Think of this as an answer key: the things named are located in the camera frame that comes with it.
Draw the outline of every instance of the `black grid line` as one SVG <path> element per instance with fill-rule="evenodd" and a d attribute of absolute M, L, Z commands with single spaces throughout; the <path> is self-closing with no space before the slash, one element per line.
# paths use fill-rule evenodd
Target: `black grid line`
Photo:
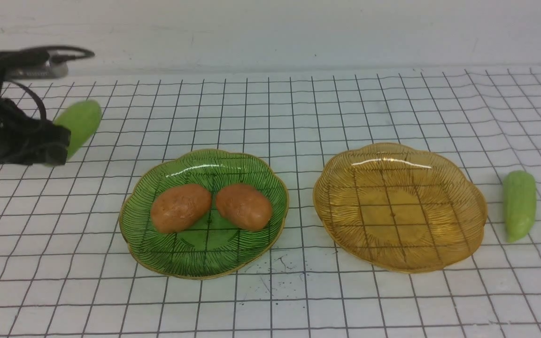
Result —
<path fill-rule="evenodd" d="M 536 227 L 541 227 L 541 68 L 517 68 L 514 72 L 462 69 L 431 75 L 386 70 L 298 80 L 265 77 L 235 81 L 228 77 L 200 82 L 161 77 L 122 83 L 31 84 L 31 88 L 45 98 L 51 117 L 77 100 L 95 99 L 105 104 L 100 130 L 66 167 L 0 166 L 0 286 L 26 286 L 6 301 L 1 301 L 5 289 L 0 287 L 0 336 L 200 336 L 223 332 L 236 337 L 262 331 L 273 337 L 276 332 L 303 330 L 312 338 L 323 329 L 342 330 L 346 337 L 352 335 L 352 329 L 378 329 L 389 338 L 392 329 L 413 328 L 430 338 L 430 328 L 460 328 L 467 337 L 475 325 L 497 325 L 502 336 L 510 338 L 503 329 L 509 324 L 532 325 L 541 332 L 541 284 L 526 284 L 530 283 L 528 273 L 541 273 L 541 235 L 532 232 L 519 242 L 506 243 L 502 237 L 504 218 L 499 212 L 502 177 L 513 169 L 525 169 L 535 175 L 539 187 Z M 4 94 L 27 113 L 35 114 L 30 100 L 13 85 Z M 243 133 L 243 139 L 221 137 L 233 132 Z M 329 158 L 386 141 L 442 154 L 487 198 L 484 244 L 466 261 L 426 275 L 432 285 L 419 282 L 416 276 L 406 276 L 402 282 L 399 274 L 357 261 L 328 241 L 314 214 L 314 181 Z M 234 284 L 219 289 L 221 297 L 211 297 L 203 282 L 183 281 L 183 295 L 169 300 L 174 292 L 171 285 L 179 281 L 139 269 L 118 224 L 108 223 L 118 216 L 120 205 L 116 202 L 126 199 L 146 169 L 205 147 L 251 152 L 268 161 L 292 197 L 286 228 L 268 257 L 230 275 Z M 18 206 L 24 201 L 34 205 Z M 51 210 L 43 210 L 44 203 Z M 27 244 L 34 248 L 28 250 Z M 52 250 L 51 246 L 60 248 Z M 520 261 L 516 254 L 529 257 L 529 261 Z M 87 260 L 91 258 L 96 263 L 90 265 Z M 8 262 L 12 259 L 32 265 L 20 273 L 22 267 L 11 269 Z M 43 272 L 46 268 L 52 271 Z M 354 276 L 365 276 L 365 287 L 357 285 L 361 281 Z M 507 283 L 513 288 L 498 289 L 493 276 L 510 276 Z M 260 277 L 260 282 L 244 284 L 252 289 L 249 294 L 241 293 L 242 283 L 253 277 Z M 270 280 L 270 286 L 264 280 Z M 274 282 L 279 280 L 292 280 L 294 286 Z M 318 280 L 334 281 L 324 285 L 326 297 L 309 293 Z M 157 281 L 164 290 L 157 291 L 156 300 L 133 296 L 138 284 Z M 102 283 L 117 282 L 127 285 L 116 290 L 126 302 L 98 300 L 98 293 L 105 291 Z M 44 289 L 46 300 L 28 301 L 35 286 L 49 283 L 59 289 L 49 293 Z M 93 285 L 93 289 L 85 291 L 81 300 L 62 299 L 62 292 L 68 292 L 66 285 L 77 283 Z M 266 296 L 259 297 L 256 287 Z M 518 320 L 509 323 L 511 314 L 500 313 L 496 301 L 505 297 L 515 297 L 526 314 L 512 317 Z M 415 302 L 412 311 L 418 313 L 418 320 L 406 323 L 408 317 L 403 316 L 394 321 L 393 304 L 399 301 Z M 451 304 L 455 315 L 449 320 L 436 319 L 442 310 L 427 313 L 421 306 L 430 301 Z M 256 319 L 253 314 L 247 317 L 249 329 L 240 326 L 244 319 L 239 316 L 245 314 L 238 312 L 238 302 L 258 314 Z M 341 308 L 311 310 L 314 302 Z M 209 313 L 200 312 L 202 305 L 232 308 L 232 322 L 214 325 Z M 160 312 L 152 313 L 147 324 L 135 324 L 134 313 L 129 312 L 133 306 L 154 308 L 154 312 L 159 307 Z M 174 313 L 173 306 L 186 310 Z M 472 306 L 487 314 L 470 314 Z M 113 308 L 117 315 L 93 329 L 90 320 L 101 307 Z M 373 323 L 361 322 L 356 316 L 362 309 L 358 307 L 374 312 Z M 27 329 L 25 315 L 33 308 L 49 317 L 34 319 L 34 325 Z M 56 332 L 52 324 L 62 310 L 77 317 L 69 317 L 69 326 Z M 342 324 L 318 317 L 322 316 L 320 310 L 343 316 L 343 321 L 339 319 Z"/>

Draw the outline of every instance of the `potato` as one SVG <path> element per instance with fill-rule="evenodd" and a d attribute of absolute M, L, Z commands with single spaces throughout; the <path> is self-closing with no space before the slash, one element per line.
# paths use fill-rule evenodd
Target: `potato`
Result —
<path fill-rule="evenodd" d="M 212 194 L 199 184 L 175 186 L 161 193 L 150 210 L 160 233 L 175 233 L 194 225 L 212 207 Z"/>
<path fill-rule="evenodd" d="M 231 223 L 248 231 L 260 231 L 271 220 L 272 205 L 253 186 L 232 184 L 216 195 L 218 213 Z"/>

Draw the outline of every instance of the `white table surface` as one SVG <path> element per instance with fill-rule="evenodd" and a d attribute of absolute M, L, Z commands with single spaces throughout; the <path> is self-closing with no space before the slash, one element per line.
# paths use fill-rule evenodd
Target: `white table surface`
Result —
<path fill-rule="evenodd" d="M 50 117 L 86 98 L 105 112 L 66 166 L 0 166 L 0 337 L 541 337 L 541 67 L 31 86 Z M 35 108 L 18 88 L 5 95 Z M 385 141 L 446 156 L 483 192 L 489 220 L 472 257 L 409 276 L 336 248 L 313 184 L 335 154 Z M 209 147 L 268 161 L 290 190 L 285 231 L 230 276 L 144 269 L 116 224 L 123 200 L 150 167 Z M 539 201 L 530 235 L 507 244 L 501 183 L 514 169 L 534 175 Z"/>

